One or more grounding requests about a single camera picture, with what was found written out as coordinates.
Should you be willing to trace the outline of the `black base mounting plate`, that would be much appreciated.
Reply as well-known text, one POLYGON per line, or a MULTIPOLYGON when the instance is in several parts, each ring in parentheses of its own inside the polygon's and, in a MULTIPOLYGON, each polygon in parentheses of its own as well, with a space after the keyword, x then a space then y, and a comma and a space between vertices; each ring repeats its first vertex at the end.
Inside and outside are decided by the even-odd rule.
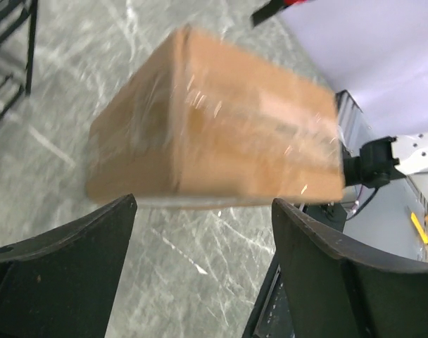
MULTIPOLYGON (((333 230, 344 231, 347 212, 341 204, 300 204, 297 208, 333 230)), ((286 288, 286 283, 292 276, 294 274, 282 269, 279 254, 276 253, 246 322, 243 337, 296 336, 286 288)))

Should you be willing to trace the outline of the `brown cardboard express box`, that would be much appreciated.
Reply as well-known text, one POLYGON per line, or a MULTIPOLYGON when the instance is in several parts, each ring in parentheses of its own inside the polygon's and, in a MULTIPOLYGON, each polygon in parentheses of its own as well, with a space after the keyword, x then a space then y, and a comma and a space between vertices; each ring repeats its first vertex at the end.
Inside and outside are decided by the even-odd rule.
POLYGON ((96 117, 85 190, 182 208, 343 198, 333 93, 190 25, 96 117))

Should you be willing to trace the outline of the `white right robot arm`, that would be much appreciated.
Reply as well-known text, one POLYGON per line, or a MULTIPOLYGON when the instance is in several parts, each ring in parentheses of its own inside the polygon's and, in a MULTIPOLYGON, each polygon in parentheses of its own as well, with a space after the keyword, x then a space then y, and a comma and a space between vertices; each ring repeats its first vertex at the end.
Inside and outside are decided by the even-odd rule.
POLYGON ((343 160, 347 187, 369 189, 428 169, 428 133, 383 137, 361 146, 359 155, 343 160))

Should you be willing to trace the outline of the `red black utility knife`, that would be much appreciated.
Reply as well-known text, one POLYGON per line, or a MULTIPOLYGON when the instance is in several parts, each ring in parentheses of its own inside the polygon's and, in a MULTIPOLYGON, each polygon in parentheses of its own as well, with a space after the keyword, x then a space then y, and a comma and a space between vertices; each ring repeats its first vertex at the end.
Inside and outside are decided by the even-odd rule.
POLYGON ((251 14, 251 26, 257 27, 289 7, 310 2, 310 0, 270 0, 251 14))

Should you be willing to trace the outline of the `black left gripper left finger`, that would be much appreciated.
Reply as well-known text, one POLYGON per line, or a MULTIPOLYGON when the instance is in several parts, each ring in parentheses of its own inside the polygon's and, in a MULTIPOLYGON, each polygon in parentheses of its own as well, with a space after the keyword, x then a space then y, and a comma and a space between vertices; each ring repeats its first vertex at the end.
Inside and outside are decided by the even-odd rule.
POLYGON ((129 194, 0 247, 0 337, 104 337, 136 211, 129 194))

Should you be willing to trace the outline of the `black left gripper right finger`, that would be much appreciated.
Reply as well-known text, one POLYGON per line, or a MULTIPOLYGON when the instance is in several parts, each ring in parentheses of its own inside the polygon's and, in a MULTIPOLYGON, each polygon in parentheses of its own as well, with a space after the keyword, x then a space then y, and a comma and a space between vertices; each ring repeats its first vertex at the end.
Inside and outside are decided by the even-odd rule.
POLYGON ((272 228, 297 337, 428 337, 428 263, 327 227, 282 199, 272 228))

